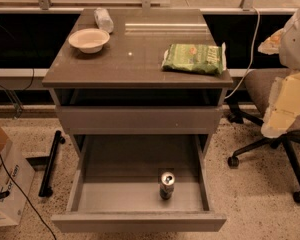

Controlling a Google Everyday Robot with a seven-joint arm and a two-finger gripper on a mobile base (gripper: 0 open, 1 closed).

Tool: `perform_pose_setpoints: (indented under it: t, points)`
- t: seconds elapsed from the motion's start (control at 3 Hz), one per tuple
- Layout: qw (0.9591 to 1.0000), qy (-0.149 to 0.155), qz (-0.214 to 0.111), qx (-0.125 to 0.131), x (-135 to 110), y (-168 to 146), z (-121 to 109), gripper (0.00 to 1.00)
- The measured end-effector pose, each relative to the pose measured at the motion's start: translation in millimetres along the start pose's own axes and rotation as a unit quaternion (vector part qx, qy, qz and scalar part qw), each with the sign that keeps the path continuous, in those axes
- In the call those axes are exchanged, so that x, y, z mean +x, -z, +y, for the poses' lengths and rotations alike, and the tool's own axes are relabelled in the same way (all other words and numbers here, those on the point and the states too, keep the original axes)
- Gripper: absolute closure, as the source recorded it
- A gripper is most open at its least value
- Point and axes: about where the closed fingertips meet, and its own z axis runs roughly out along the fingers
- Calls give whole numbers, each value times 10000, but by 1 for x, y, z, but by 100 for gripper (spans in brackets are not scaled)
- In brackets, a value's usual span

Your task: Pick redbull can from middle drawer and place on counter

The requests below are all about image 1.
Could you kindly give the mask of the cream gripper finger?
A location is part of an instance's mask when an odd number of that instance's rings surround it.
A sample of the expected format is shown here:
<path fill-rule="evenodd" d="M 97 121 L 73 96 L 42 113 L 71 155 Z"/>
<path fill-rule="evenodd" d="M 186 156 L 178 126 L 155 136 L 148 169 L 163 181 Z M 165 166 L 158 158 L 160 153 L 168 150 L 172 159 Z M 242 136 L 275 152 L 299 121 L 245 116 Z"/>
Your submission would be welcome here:
<path fill-rule="evenodd" d="M 276 77 L 268 102 L 261 133 L 267 138 L 277 138 L 287 133 L 300 116 L 300 72 Z"/>
<path fill-rule="evenodd" d="M 258 51 L 266 55 L 279 54 L 281 49 L 282 35 L 283 29 L 277 30 L 259 45 Z"/>

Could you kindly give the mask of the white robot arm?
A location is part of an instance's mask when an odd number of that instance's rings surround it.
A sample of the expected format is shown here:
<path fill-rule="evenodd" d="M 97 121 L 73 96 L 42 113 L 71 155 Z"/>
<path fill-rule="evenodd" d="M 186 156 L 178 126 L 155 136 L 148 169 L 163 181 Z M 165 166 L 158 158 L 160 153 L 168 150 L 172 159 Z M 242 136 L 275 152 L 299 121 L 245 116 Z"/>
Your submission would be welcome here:
<path fill-rule="evenodd" d="M 282 29 L 259 45 L 258 51 L 278 54 L 280 63 L 292 70 L 284 79 L 275 78 L 261 127 L 265 137 L 277 138 L 300 116 L 300 7 Z"/>

